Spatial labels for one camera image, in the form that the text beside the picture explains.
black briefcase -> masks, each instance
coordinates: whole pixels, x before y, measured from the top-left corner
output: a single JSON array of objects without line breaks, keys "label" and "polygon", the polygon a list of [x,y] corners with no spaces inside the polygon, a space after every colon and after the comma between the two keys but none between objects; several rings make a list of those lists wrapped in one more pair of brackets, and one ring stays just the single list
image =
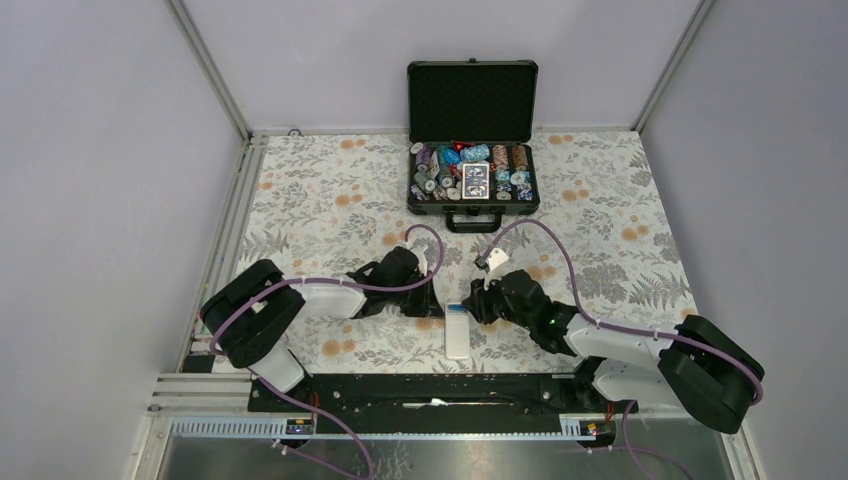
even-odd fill
[{"label": "black briefcase", "polygon": [[[506,215],[529,215],[539,208],[539,188],[533,152],[525,143],[533,127],[538,66],[529,60],[514,62],[412,62],[407,67],[409,82],[409,139],[423,143],[423,154],[409,154],[407,206],[416,215],[444,215],[447,228],[455,233],[491,233]],[[475,162],[465,162],[462,144],[474,144]],[[446,157],[450,149],[460,154],[461,163],[431,170],[433,152]],[[468,163],[484,165],[479,158],[488,148],[488,179],[481,168],[463,168]],[[432,157],[427,168],[424,156]],[[454,216],[488,216],[486,221],[456,222]]]}]

metal frame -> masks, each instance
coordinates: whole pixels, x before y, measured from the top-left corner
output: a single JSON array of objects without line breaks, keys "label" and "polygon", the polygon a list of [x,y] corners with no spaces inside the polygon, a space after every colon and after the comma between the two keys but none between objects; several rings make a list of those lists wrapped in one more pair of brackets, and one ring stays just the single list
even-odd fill
[{"label": "metal frame", "polygon": [[233,178],[226,194],[227,200],[224,211],[218,222],[214,244],[209,252],[200,290],[194,303],[196,309],[191,312],[188,320],[180,354],[174,367],[175,372],[180,371],[182,362],[190,351],[195,351],[198,348],[206,349],[205,344],[192,345],[191,343],[191,339],[196,333],[197,309],[209,296],[223,288],[232,278],[238,261],[241,240],[247,227],[250,204],[253,202],[255,193],[254,187],[262,169],[262,160],[265,158],[267,146],[268,136],[253,135],[250,141],[246,143],[244,152],[233,172]]},{"label": "metal frame", "polygon": [[212,87],[212,91],[215,92],[215,95],[218,97],[218,101],[221,102],[221,107],[224,108],[227,118],[229,118],[230,122],[233,124],[233,128],[236,129],[242,140],[249,139],[250,126],[244,119],[244,115],[242,115],[241,110],[239,110],[238,104],[236,103],[235,98],[233,98],[232,93],[230,93],[229,88],[227,88],[227,84],[224,82],[224,77],[221,75],[221,71],[218,70],[218,66],[215,65],[215,61],[212,59],[209,49],[206,48],[206,44],[203,42],[203,37],[200,36],[200,32],[197,30],[194,20],[191,19],[191,15],[188,13],[188,8],[186,8],[185,3],[182,0],[166,0],[165,3],[168,5],[168,9],[171,11],[174,21],[185,37],[186,43],[189,48],[191,48],[191,52],[197,59],[200,69],[203,70],[203,74],[206,76],[206,79],[209,80],[209,85]]},{"label": "metal frame", "polygon": [[[656,85],[652,89],[639,116],[630,127],[605,128],[570,128],[573,131],[634,130],[641,133],[650,119],[657,103],[662,98],[669,81],[677,71],[682,59],[704,23],[707,15],[717,0],[701,0],[668,62],[665,65]],[[250,205],[255,192],[255,185],[261,171],[262,162],[268,145],[269,137],[287,135],[291,129],[274,129],[253,132],[238,108],[230,90],[206,47],[185,3],[182,0],[166,0],[175,22],[192,50],[199,66],[215,92],[233,127],[245,140],[245,148],[237,161],[233,178],[226,193],[226,205],[221,215],[215,243],[210,251],[203,275],[203,281],[198,292],[195,305],[201,305],[207,296],[222,288],[235,271],[241,248],[241,241],[247,225]],[[537,128],[534,132],[562,131],[562,128]],[[407,133],[405,128],[370,129],[370,130],[305,130],[297,134],[377,134],[377,133]],[[189,321],[183,348],[178,357],[175,371],[179,372],[182,362],[189,350],[190,338],[195,328],[194,315]],[[206,348],[206,344],[197,345]],[[164,374],[157,382],[149,413],[145,418],[146,430],[142,432],[139,453],[135,464],[132,465],[130,477],[136,480],[155,480],[167,450],[167,444],[172,435],[196,434],[191,433],[191,425],[201,422],[207,424],[227,424],[243,426],[236,429],[235,435],[243,435],[250,431],[251,426],[270,425],[285,418],[308,418],[305,414],[251,414],[247,412],[248,397],[251,394],[251,376],[248,374]],[[679,411],[643,411],[633,415],[634,418],[680,418]],[[566,420],[580,420],[580,416],[569,416]],[[221,435],[224,429],[216,430],[215,435]],[[322,435],[328,438],[346,438],[344,435]],[[731,463],[734,478],[737,480],[764,479],[762,465],[756,449],[750,440],[750,429],[743,423],[737,435],[723,435],[723,446]],[[560,440],[556,435],[367,435],[365,439],[372,440]]]},{"label": "metal frame", "polygon": [[689,23],[683,30],[683,34],[680,36],[680,40],[678,40],[677,45],[674,47],[671,57],[669,57],[668,62],[665,64],[665,68],[663,68],[662,73],[660,73],[660,78],[657,80],[656,85],[654,85],[653,90],[651,90],[651,94],[648,95],[648,100],[645,102],[645,106],[642,107],[642,111],[639,112],[639,116],[636,117],[636,121],[633,122],[631,130],[641,134],[645,129],[645,125],[647,125],[648,120],[650,120],[651,114],[654,113],[657,103],[665,93],[665,89],[668,87],[669,81],[671,81],[674,73],[680,66],[680,62],[683,61],[683,58],[689,52],[689,47],[692,46],[692,43],[695,41],[695,37],[701,30],[701,26],[707,19],[707,15],[709,15],[713,6],[715,6],[717,2],[718,0],[701,0],[697,8],[695,8],[695,13],[693,13],[692,18],[689,19]]}]

table surface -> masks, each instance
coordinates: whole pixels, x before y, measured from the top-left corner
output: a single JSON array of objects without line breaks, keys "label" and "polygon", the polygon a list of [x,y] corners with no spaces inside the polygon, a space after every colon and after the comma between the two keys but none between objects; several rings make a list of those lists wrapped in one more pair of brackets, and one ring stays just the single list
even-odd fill
[{"label": "table surface", "polygon": [[[528,144],[541,195],[533,218],[563,241],[581,298],[598,316],[652,326],[679,323],[695,303],[638,134],[537,133]],[[406,209],[405,135],[272,137],[262,165],[237,273],[270,258],[287,274],[338,277],[379,260],[412,224],[442,236],[445,261],[434,279],[439,300],[459,301],[483,274],[473,264],[493,235],[448,232],[444,218]],[[518,217],[504,217],[504,225]],[[411,235],[437,246],[425,231]],[[574,304],[556,245],[522,225],[499,245],[513,270],[525,269],[555,300]],[[360,320],[293,323],[288,347],[311,373],[568,372],[574,359],[552,355],[503,320],[471,321],[471,358],[444,356],[444,320],[394,312]],[[234,371],[224,357],[213,372]]]}]

poker chip case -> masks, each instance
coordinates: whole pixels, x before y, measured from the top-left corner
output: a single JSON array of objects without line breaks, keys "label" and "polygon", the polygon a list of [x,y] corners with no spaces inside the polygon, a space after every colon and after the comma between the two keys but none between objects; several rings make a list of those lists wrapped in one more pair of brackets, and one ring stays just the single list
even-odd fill
[{"label": "poker chip case", "polygon": [[[489,170],[488,197],[437,198],[416,197],[410,188],[416,185],[416,155],[409,154],[407,207],[416,215],[444,215],[447,228],[454,233],[491,233],[500,228],[503,215],[529,215],[539,208],[539,188],[533,152],[526,145],[533,126],[538,66],[530,60],[512,62],[412,62],[407,67],[409,83],[409,140],[423,143],[431,151],[440,145],[451,148],[454,141],[489,147],[488,162],[493,162],[492,149],[504,145],[509,160],[509,173],[516,171],[517,146],[523,147],[526,160],[520,169],[527,172],[527,187],[532,198],[519,199],[512,187],[510,199],[498,199],[496,171]],[[463,177],[457,177],[458,186]],[[489,222],[455,221],[454,216],[490,215]]]}]

blue poker chip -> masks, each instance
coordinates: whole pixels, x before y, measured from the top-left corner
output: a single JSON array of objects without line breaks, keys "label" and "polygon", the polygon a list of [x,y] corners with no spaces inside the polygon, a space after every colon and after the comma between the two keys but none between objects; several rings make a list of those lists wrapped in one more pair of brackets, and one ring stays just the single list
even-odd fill
[{"label": "blue poker chip", "polygon": [[445,162],[447,162],[448,165],[459,165],[459,162],[462,161],[459,154],[454,150],[445,150],[442,156],[445,157]]}]

